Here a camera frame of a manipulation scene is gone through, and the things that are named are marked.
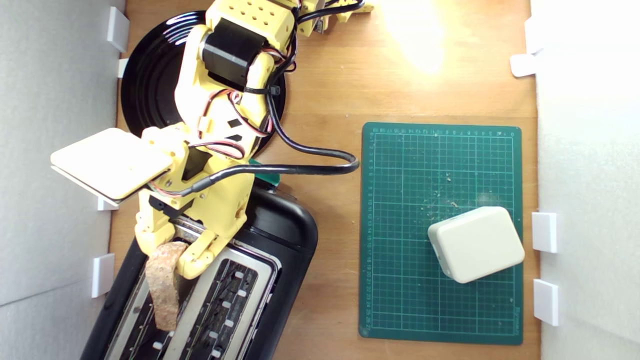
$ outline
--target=black cable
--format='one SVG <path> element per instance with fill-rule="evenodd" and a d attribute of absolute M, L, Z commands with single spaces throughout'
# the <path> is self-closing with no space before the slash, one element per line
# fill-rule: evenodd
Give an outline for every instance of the black cable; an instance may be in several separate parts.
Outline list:
<path fill-rule="evenodd" d="M 278 66 L 273 73 L 271 73 L 267 80 L 267 84 L 265 86 L 266 88 L 270 88 L 271 86 L 273 86 L 275 80 L 282 76 L 284 72 L 295 61 L 296 55 L 298 53 L 298 39 L 296 37 L 297 31 L 298 29 L 296 25 L 294 25 L 290 38 L 291 55 L 282 64 L 280 64 L 280 66 Z M 293 139 L 289 138 L 289 136 L 284 132 L 282 125 L 280 124 L 280 117 L 278 116 L 278 112 L 276 111 L 276 104 L 273 94 L 268 93 L 266 95 L 266 101 L 267 109 L 273 120 L 275 131 L 288 146 L 306 154 L 338 158 L 341 160 L 345 160 L 348 163 L 342 165 L 236 165 L 220 170 L 219 172 L 212 174 L 209 177 L 205 177 L 204 179 L 197 181 L 193 186 L 181 191 L 181 196 L 184 197 L 194 192 L 201 192 L 202 190 L 210 187 L 218 181 L 238 174 L 276 173 L 296 175 L 342 175 L 353 172 L 357 170 L 358 167 L 360 167 L 360 160 L 358 160 L 355 155 L 350 154 L 346 151 L 306 146 L 297 143 Z"/>
<path fill-rule="evenodd" d="M 320 10 L 316 10 L 314 12 L 306 13 L 305 15 L 301 15 L 296 19 L 298 24 L 301 24 L 305 21 L 317 19 L 319 17 L 327 16 L 327 15 L 335 15 L 339 13 L 353 12 L 358 10 L 359 8 L 364 6 L 365 0 L 357 0 L 358 2 L 355 4 L 349 4 L 344 6 L 337 6 L 335 8 L 324 8 Z"/>

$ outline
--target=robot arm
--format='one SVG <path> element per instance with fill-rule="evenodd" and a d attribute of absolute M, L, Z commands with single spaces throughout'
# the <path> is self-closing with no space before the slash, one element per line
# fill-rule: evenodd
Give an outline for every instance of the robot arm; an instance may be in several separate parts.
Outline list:
<path fill-rule="evenodd" d="M 273 111 L 272 93 L 278 89 L 272 84 L 294 63 L 296 37 L 309 36 L 315 19 L 323 19 L 325 26 L 327 16 L 343 13 L 339 20 L 346 21 L 363 6 L 364 0 L 215 0 L 206 24 L 195 26 L 186 40 L 175 89 L 183 122 L 150 127 L 141 139 L 110 129 L 52 155 L 56 170 L 103 196 L 118 200 L 138 191 L 136 240 L 154 264 L 147 269 L 149 283 L 157 285 L 151 291 L 154 303 L 166 300 L 156 304 L 156 312 L 170 308 L 166 317 L 175 319 L 174 269 L 187 279 L 198 277 L 244 224 L 254 174 L 330 175 L 357 169 L 351 154 L 289 139 Z M 349 163 L 248 165 L 260 139 L 272 131 L 299 151 Z M 104 144 L 111 144 L 109 150 L 116 144 L 120 156 L 110 157 Z M 178 217 L 202 223 L 205 231 L 187 247 L 165 247 L 174 240 L 171 220 Z M 167 254 L 170 248 L 179 253 Z M 162 265 L 159 258 L 170 263 Z M 158 324 L 159 329 L 174 326 Z"/>

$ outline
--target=grid lines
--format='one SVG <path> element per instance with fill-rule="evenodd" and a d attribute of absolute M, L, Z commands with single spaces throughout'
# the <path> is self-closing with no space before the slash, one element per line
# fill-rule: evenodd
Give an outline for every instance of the grid lines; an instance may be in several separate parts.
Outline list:
<path fill-rule="evenodd" d="M 522 266 L 458 284 L 427 238 L 479 206 L 505 207 L 522 233 L 519 129 L 368 123 L 363 139 L 361 334 L 521 343 Z"/>

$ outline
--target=white wall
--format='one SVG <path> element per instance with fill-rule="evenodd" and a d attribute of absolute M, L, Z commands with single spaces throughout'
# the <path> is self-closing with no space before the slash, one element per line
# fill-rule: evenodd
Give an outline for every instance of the white wall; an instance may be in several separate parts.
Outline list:
<path fill-rule="evenodd" d="M 640 4 L 532 0 L 540 211 L 558 214 L 560 325 L 542 359 L 640 359 Z"/>
<path fill-rule="evenodd" d="M 111 5 L 0 0 L 0 359 L 77 358 L 104 301 L 90 274 L 111 215 L 49 155 L 115 124 Z"/>

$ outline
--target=white bracket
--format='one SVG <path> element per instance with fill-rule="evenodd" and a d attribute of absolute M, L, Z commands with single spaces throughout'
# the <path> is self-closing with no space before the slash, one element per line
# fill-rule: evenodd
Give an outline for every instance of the white bracket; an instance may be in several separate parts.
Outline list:
<path fill-rule="evenodd" d="M 556 214 L 531 214 L 531 227 L 533 249 L 556 254 L 558 252 Z"/>
<path fill-rule="evenodd" d="M 129 19 L 127 19 L 127 17 L 115 6 L 112 6 L 109 10 L 107 41 L 121 53 L 127 51 L 127 43 L 129 41 Z"/>
<path fill-rule="evenodd" d="M 114 254 L 106 254 L 93 259 L 93 282 L 91 286 L 92 298 L 97 298 L 111 289 L 111 285 L 113 285 L 114 267 Z"/>
<path fill-rule="evenodd" d="M 108 201 L 107 199 L 98 196 L 98 211 L 113 211 L 120 209 L 120 206 L 115 205 L 113 201 Z"/>
<path fill-rule="evenodd" d="M 529 17 L 524 22 L 526 54 L 512 55 L 510 59 L 511 73 L 516 78 L 533 75 L 537 71 L 535 54 L 544 48 L 545 32 L 543 24 L 537 17 Z"/>
<path fill-rule="evenodd" d="M 551 326 L 558 326 L 558 286 L 533 280 L 533 315 Z"/>
<path fill-rule="evenodd" d="M 527 54 L 535 55 L 544 48 L 546 34 L 543 24 L 537 17 L 530 17 L 524 22 L 524 37 Z"/>
<path fill-rule="evenodd" d="M 129 58 L 120 59 L 118 62 L 118 79 L 122 79 L 124 76 L 124 69 L 127 67 L 127 63 L 129 62 Z"/>

